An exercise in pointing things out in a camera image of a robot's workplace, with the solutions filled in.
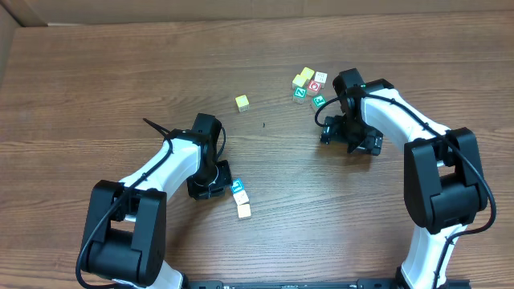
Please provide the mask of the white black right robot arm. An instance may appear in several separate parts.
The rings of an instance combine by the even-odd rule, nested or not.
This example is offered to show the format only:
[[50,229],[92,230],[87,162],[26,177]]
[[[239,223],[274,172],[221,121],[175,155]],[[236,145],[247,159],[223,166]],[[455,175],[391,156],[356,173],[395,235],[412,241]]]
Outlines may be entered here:
[[449,279],[447,265],[458,239],[490,228],[496,203],[475,134],[450,129],[409,105],[390,82],[365,82],[355,68],[332,82],[339,116],[320,123],[321,142],[339,141],[348,153],[377,156],[384,137],[404,155],[403,198],[414,232],[406,259],[392,279],[359,279],[358,288],[469,288]]

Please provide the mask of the blue letter block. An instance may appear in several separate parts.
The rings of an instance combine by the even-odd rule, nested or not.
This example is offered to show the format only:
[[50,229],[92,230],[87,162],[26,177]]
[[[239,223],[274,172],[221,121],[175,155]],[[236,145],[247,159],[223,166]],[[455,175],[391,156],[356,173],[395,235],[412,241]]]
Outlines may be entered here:
[[233,194],[237,194],[237,193],[241,193],[242,191],[244,191],[245,187],[244,187],[243,182],[238,178],[238,179],[233,180],[230,189]]

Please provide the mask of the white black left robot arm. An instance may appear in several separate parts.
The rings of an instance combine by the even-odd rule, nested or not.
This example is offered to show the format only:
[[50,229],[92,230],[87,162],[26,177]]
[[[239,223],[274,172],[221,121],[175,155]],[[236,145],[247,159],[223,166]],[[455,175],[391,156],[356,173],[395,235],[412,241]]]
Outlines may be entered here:
[[225,129],[215,116],[199,113],[193,127],[168,130],[161,149],[135,173],[120,181],[99,181],[92,189],[84,235],[75,265],[106,279],[107,288],[189,287],[186,275],[165,261],[166,208],[181,185],[195,200],[224,195],[232,184],[230,166],[220,156]]

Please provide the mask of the white pattern block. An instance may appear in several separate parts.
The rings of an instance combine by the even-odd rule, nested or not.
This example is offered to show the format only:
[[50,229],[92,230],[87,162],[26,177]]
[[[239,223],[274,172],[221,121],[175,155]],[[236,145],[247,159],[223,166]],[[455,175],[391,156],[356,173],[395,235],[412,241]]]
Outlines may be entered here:
[[249,197],[247,196],[247,193],[244,189],[238,191],[237,193],[234,193],[233,198],[234,198],[237,206],[245,205],[250,201]]

